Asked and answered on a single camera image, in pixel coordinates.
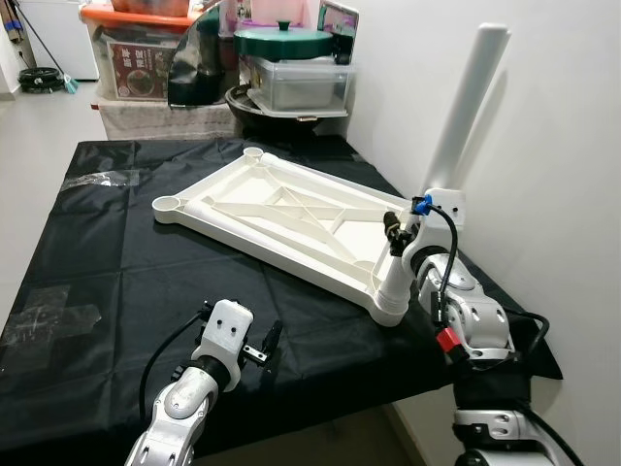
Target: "table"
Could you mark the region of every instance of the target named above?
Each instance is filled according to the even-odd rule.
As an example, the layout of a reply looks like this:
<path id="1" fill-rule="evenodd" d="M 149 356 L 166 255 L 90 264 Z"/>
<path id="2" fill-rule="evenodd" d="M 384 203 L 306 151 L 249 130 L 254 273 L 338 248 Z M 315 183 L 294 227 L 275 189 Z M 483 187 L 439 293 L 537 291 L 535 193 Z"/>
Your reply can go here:
<path id="1" fill-rule="evenodd" d="M 65 186 L 110 171 L 120 176 L 108 174 L 108 181 L 125 185 L 67 188 L 51 210 L 0 340 L 0 458 L 7 464 L 122 464 L 144 428 L 137 395 L 147 360 L 205 299 L 237 299 L 252 309 L 251 345 L 260 346 L 277 318 L 284 329 L 268 367 L 247 364 L 238 387 L 220 397 L 197 456 L 450 382 L 415 299 L 401 325 L 383 328 L 338 296 L 153 220 L 155 197 L 203 179 L 248 146 L 397 194 L 337 137 L 280 147 L 235 139 L 80 143 Z M 467 265 L 488 294 L 518 308 Z M 519 348 L 536 331 L 526 319 L 511 330 Z M 189 357 L 197 331 L 178 338 L 153 367 L 149 406 Z M 535 373 L 561 377 L 547 347 L 537 361 Z"/>

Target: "plastic storage box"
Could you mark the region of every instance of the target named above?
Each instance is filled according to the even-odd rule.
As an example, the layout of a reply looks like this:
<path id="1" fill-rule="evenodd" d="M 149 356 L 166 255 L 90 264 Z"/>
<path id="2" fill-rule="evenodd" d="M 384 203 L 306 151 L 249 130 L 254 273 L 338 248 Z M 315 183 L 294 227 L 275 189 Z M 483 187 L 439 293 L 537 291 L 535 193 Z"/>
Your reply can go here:
<path id="1" fill-rule="evenodd" d="M 266 115 L 347 115 L 345 99 L 354 73 L 351 65 L 336 65 L 332 57 L 274 63 L 247 56 L 245 61 L 252 85 L 248 96 Z"/>
<path id="2" fill-rule="evenodd" d="M 167 100 L 168 70 L 196 14 L 158 17 L 116 12 L 112 5 L 86 5 L 81 15 L 99 67 L 102 97 Z"/>

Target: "tiled floor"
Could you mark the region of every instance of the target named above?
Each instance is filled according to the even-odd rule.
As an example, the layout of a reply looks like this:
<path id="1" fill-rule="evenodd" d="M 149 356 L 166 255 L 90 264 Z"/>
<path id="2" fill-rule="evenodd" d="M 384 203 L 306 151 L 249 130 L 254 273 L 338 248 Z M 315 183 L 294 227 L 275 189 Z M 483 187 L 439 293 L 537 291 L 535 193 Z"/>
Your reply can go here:
<path id="1" fill-rule="evenodd" d="M 90 109 L 95 83 L 76 94 L 17 95 L 0 103 L 0 328 L 79 141 L 106 139 Z"/>
<path id="2" fill-rule="evenodd" d="M 105 140 L 101 118 L 89 104 L 94 83 L 75 95 L 20 94 L 0 102 L 0 328 L 13 305 L 30 257 L 79 141 Z M 382 409 L 197 462 L 229 465 L 407 466 L 408 457 Z"/>

